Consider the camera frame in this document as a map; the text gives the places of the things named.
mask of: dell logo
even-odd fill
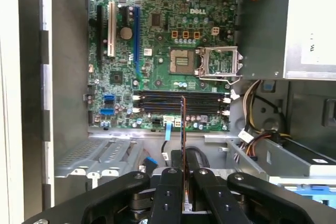
[[[190,14],[206,15],[205,9],[190,9]]]

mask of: wire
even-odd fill
[[[164,141],[164,142],[163,142],[163,144],[162,144],[162,146],[161,146],[161,153],[164,153],[164,147],[166,146],[167,142],[168,142],[168,141]]]
[[[209,160],[208,160],[207,156],[199,148],[197,148],[196,146],[187,146],[186,150],[193,150],[195,152],[198,152],[200,157],[201,157],[203,166],[205,168],[210,168],[210,163],[209,163]]]

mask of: white pci slot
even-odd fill
[[[115,43],[117,34],[117,7],[115,2],[109,2],[109,30],[108,30],[108,45],[107,55],[115,57]]]

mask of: pcie slot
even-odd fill
[[[97,38],[97,63],[100,63],[103,58],[103,34],[104,34],[104,7],[97,6],[97,23],[96,23],[96,38]]]
[[[134,7],[134,39],[133,39],[133,60],[136,73],[140,73],[140,7]]]
[[[107,55],[115,57],[115,43],[117,34],[117,8],[115,2],[109,2],[109,29]]]

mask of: blue pcie slot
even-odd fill
[[[140,74],[140,7],[134,8],[133,60],[137,74]]]
[[[101,115],[114,115],[114,109],[100,109]]]
[[[114,101],[116,96],[114,94],[105,94],[104,95],[104,101],[106,102],[112,102]]]

